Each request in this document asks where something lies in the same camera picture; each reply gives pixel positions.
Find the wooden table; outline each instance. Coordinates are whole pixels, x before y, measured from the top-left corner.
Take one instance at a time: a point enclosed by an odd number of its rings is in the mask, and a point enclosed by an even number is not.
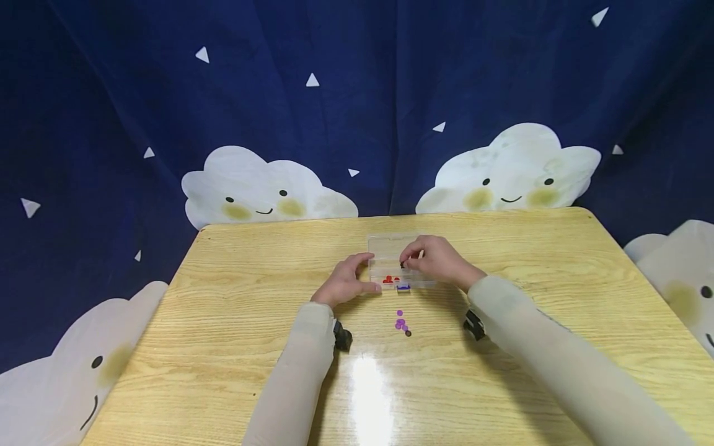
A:
[[[413,231],[519,284],[714,444],[714,362],[593,215],[564,208],[204,228],[83,446],[238,445],[299,305],[367,235]],[[587,444],[513,360],[466,336],[465,311],[448,287],[338,307],[354,343],[311,444]]]

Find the cloud cutout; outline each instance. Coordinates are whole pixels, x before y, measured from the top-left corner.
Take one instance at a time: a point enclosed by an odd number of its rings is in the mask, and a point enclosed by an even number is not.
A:
[[[357,206],[293,161],[266,163],[244,147],[219,147],[202,171],[181,180],[186,216],[196,229],[211,223],[358,216]]]
[[[130,300],[105,300],[50,356],[0,375],[0,445],[78,445],[167,287],[151,282]]]
[[[570,206],[585,193],[599,163],[594,148],[560,148],[549,127],[516,124],[488,146],[446,161],[416,213]]]
[[[714,358],[714,225],[689,220],[625,246],[642,274]]]

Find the left hand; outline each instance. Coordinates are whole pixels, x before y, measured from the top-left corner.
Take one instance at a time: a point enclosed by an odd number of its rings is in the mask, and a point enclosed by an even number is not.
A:
[[[358,270],[374,257],[372,253],[353,254],[337,264],[325,283],[313,294],[311,302],[324,303],[335,308],[340,303],[349,302],[360,294],[379,294],[382,287],[378,283],[361,282]]]

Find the blue curtain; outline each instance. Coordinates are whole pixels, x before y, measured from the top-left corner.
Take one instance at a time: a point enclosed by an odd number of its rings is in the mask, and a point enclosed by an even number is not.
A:
[[[0,374],[130,351],[207,223],[575,201],[625,245],[714,222],[708,0],[16,0],[1,20]],[[115,298],[132,329],[60,348]]]

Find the sheer sleeve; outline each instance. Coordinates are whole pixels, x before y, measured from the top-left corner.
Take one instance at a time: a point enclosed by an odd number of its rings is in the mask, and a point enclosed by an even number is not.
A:
[[[596,445],[693,445],[624,370],[537,309],[522,290],[488,276],[468,291],[489,338],[512,355]]]
[[[305,446],[320,387],[333,359],[332,309],[306,303],[263,388],[243,446]]]

